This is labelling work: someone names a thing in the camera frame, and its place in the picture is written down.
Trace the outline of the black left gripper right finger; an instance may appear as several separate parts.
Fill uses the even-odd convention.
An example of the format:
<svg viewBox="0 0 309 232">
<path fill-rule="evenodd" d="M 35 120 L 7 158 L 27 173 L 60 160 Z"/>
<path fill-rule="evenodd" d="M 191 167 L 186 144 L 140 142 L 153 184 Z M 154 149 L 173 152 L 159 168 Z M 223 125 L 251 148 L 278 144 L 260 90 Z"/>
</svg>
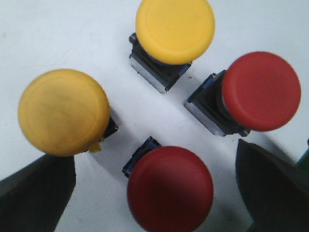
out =
<svg viewBox="0 0 309 232">
<path fill-rule="evenodd" d="M 309 230 L 309 173 L 242 139 L 235 168 L 240 194 L 253 219 L 250 232 Z"/>
</svg>

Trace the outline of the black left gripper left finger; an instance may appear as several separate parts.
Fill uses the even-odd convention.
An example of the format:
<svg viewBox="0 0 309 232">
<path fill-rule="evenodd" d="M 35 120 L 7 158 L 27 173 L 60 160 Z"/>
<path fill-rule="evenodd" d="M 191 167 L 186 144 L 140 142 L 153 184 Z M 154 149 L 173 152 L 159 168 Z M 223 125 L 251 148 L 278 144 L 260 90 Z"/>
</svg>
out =
<svg viewBox="0 0 309 232">
<path fill-rule="evenodd" d="M 0 182 L 2 232 L 53 232 L 76 184 L 74 157 L 43 155 Z"/>
</svg>

